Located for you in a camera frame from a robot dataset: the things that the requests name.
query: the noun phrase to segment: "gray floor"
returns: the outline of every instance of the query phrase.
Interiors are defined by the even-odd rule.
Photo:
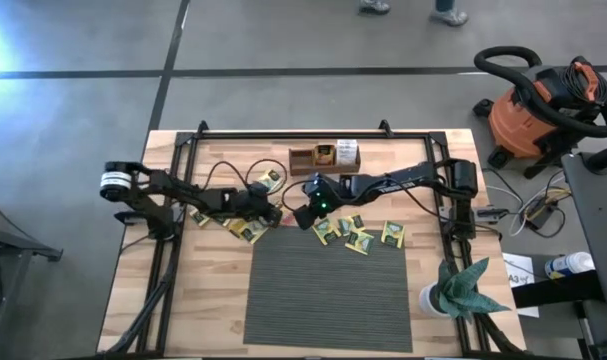
[[[354,5],[192,0],[176,68],[472,66],[473,55],[493,45],[529,46],[554,65],[579,54],[607,65],[607,0],[460,0],[471,15],[461,29],[427,21],[427,1],[393,1],[383,18],[357,17]],[[0,71],[161,69],[178,8],[179,0],[0,0]],[[118,207],[98,196],[98,179],[106,160],[140,159],[158,85],[0,80],[0,207],[65,249],[58,264],[32,264],[3,358],[94,352],[123,232],[112,218]],[[484,161],[492,140],[470,109],[508,88],[480,74],[173,79],[160,128],[195,128],[201,119],[216,129],[372,128],[385,118],[397,128],[471,128]],[[586,140],[581,148],[606,144]],[[503,174],[524,196],[547,180]],[[486,182],[502,186],[490,174]],[[501,193],[490,197],[516,206]],[[569,220],[559,236],[525,231],[505,236],[503,249],[585,249],[571,202],[564,208]],[[523,327],[534,352],[578,356],[573,341],[554,338],[567,334],[553,333],[553,319],[524,319]]]

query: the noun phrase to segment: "shop vacuum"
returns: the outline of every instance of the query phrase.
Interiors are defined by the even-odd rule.
[[[529,68],[521,73],[488,61],[504,55],[527,61]],[[514,84],[496,101],[483,99],[472,110],[490,124],[496,144],[487,160],[491,166],[503,168],[514,158],[537,159],[524,172],[531,179],[559,164],[583,138],[607,137],[607,81],[582,56],[555,68],[543,65],[530,49],[498,46],[478,53],[474,65]],[[605,125],[595,124],[599,114]]]

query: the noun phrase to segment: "spray can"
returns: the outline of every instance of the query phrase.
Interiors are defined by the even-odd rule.
[[[590,270],[594,270],[594,261],[592,261],[592,255],[586,252],[561,256],[545,263],[545,274],[550,279],[572,276],[572,274]]]

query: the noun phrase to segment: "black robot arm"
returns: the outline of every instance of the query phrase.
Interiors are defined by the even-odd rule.
[[[148,180],[139,183],[139,174],[147,175]],[[100,191],[103,198],[123,202],[143,217],[150,236],[158,240],[171,238],[178,228],[172,209],[157,205],[150,195],[164,195],[190,204],[204,215],[261,220],[276,227],[281,220],[281,211],[268,201],[267,193],[267,187],[256,182],[241,191],[233,187],[202,189],[163,170],[150,169],[137,162],[118,161],[105,163]]]
[[[447,186],[445,179],[438,174],[439,168],[450,172],[451,186]],[[449,230],[459,237],[475,237],[471,199],[478,192],[476,165],[461,159],[422,162],[379,176],[340,175],[339,181],[323,174],[314,174],[303,185],[303,192],[310,201],[296,209],[294,216],[299,227],[307,229],[317,218],[324,218],[343,205],[365,205],[383,194],[418,186],[432,188],[442,196],[451,198],[452,213],[448,219],[452,221],[449,222]]]

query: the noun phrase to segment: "shoe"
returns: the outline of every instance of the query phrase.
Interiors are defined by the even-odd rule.
[[[461,26],[468,20],[467,14],[457,9],[449,11],[436,11],[433,10],[430,14],[430,18],[433,20],[444,22],[450,26]]]
[[[385,15],[390,12],[390,5],[381,0],[359,0],[359,14]]]

